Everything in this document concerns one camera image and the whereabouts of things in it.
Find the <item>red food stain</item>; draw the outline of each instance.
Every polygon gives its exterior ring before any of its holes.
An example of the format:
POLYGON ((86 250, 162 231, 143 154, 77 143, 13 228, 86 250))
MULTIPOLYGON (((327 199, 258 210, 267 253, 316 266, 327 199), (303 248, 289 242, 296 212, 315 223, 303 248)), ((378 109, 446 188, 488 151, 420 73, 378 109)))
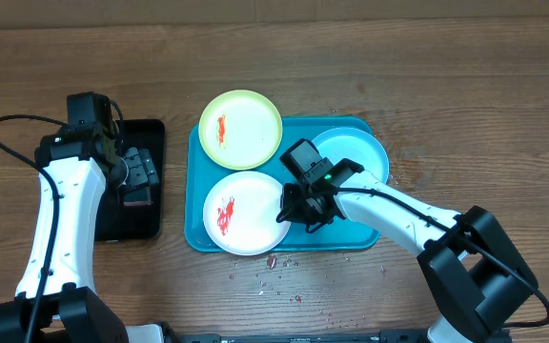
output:
POLYGON ((219 142, 219 145, 221 146, 224 144, 224 133, 226 133, 226 114, 222 114, 219 118, 217 118, 217 142, 219 142))
POLYGON ((234 198, 230 197, 228 204, 223 209, 217 209, 217 226, 221 230, 222 235, 226 235, 228 232, 228 226, 230 225, 230 219, 233 217, 234 212, 234 198))
POLYGON ((266 266, 273 270, 276 267, 276 255, 269 255, 266 266))

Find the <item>wooden table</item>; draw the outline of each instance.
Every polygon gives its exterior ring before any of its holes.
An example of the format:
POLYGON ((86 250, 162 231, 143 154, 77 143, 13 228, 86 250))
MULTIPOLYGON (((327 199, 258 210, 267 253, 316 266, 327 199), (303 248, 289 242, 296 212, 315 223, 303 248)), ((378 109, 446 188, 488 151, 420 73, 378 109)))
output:
MULTIPOLYGON (((549 18, 0 30, 0 115, 65 120, 68 94, 97 91, 127 118, 167 126, 162 236, 94 250, 97 290, 126 324, 368 333, 437 318, 416 260, 386 237, 365 252, 279 253, 294 263, 272 271, 265 255, 188 246, 188 135, 205 105, 234 89, 265 94, 285 116, 365 119, 389 153, 392 186, 492 211, 549 297, 549 18)), ((0 137, 32 155, 53 130, 20 121, 0 137)), ((0 302, 26 267, 39 195, 35 171, 0 151, 0 302)), ((531 299, 513 318, 543 316, 531 299)), ((514 338, 549 341, 549 326, 514 338)))

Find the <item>plate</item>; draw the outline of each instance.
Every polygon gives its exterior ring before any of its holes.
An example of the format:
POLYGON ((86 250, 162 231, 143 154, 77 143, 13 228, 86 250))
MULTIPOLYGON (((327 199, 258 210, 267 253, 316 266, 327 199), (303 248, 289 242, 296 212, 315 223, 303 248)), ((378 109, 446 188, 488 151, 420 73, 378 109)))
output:
POLYGON ((336 165, 348 158, 371 172, 382 183, 389 177, 389 158, 382 145, 366 131, 355 128, 335 128, 324 131, 313 144, 322 157, 328 157, 336 165))
POLYGON ((255 255, 274 248, 290 229, 277 223, 283 187, 257 171, 235 172, 221 179, 209 192, 203 207, 207 234, 221 249, 255 255))
POLYGON ((244 171, 268 161, 281 143, 275 105, 254 91, 228 91, 212 100, 198 123, 200 145, 218 165, 244 171))

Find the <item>red sauce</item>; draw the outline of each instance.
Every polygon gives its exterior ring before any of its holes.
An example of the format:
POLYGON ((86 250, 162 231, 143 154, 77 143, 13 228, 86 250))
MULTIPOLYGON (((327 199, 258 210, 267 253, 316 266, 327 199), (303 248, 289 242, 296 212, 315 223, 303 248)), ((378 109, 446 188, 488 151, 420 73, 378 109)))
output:
POLYGON ((217 118, 217 142, 219 142, 220 146, 224 144, 224 133, 226 133, 225 121, 226 114, 222 114, 217 118))
POLYGON ((223 209, 217 209, 217 226, 221 230, 222 235, 226 235, 228 232, 228 226, 230 225, 230 219, 233 217, 234 212, 234 198, 230 197, 228 204, 223 209))

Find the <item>light blue plate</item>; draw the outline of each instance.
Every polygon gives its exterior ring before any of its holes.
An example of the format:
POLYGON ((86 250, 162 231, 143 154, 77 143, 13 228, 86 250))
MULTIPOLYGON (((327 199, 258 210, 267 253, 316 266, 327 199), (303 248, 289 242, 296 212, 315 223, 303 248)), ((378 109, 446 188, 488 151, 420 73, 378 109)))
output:
POLYGON ((371 172, 378 181, 386 183, 389 177, 387 152, 376 138, 356 128, 335 128, 327 130, 313 139, 313 144, 322 157, 328 157, 332 164, 348 158, 371 172))
MULTIPOLYGON (((254 170, 272 176, 281 184, 286 182, 293 183, 295 182, 294 177, 279 161, 281 154, 300 138, 313 140, 325 131, 340 127, 355 128, 358 131, 366 132, 368 136, 372 136, 370 126, 365 121, 352 116, 283 117, 283 138, 281 145, 270 160, 254 170)), ((222 252, 207 234, 205 224, 202 220, 202 210, 211 188, 219 180, 233 172, 217 165, 207 156, 200 146, 198 126, 196 125, 190 132, 188 140, 184 234, 188 244, 198 251, 222 252)), ((336 218, 334 223, 326 225, 313 234, 305 233, 304 225, 292 224, 285 238, 273 251, 363 250, 372 247, 379 237, 380 233, 370 227, 336 218)))

